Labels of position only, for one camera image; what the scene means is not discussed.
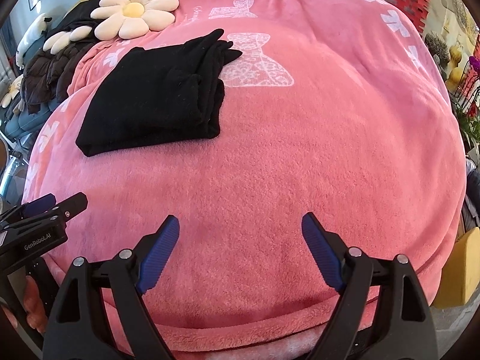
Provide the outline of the left hand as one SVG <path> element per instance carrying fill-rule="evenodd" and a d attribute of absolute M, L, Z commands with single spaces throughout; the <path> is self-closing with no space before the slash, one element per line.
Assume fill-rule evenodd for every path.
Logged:
<path fill-rule="evenodd" d="M 26 276 L 24 309 L 27 313 L 26 320 L 30 328 L 44 334 L 48 323 L 47 314 L 41 301 L 38 286 L 29 275 Z"/>

